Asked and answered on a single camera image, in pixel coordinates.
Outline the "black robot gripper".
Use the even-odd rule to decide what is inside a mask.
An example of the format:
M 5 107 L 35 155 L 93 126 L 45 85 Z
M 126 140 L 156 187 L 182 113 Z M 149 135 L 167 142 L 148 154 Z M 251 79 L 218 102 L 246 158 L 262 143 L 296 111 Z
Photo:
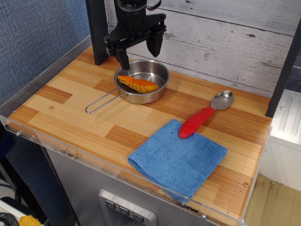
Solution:
M 146 41 L 150 53 L 157 57 L 160 54 L 163 34 L 166 31 L 164 13 L 147 15 L 161 5 L 158 0 L 148 6 L 146 0 L 115 0 L 117 17 L 116 27 L 104 37 L 107 52 L 116 56 L 124 70 L 130 70 L 127 48 Z

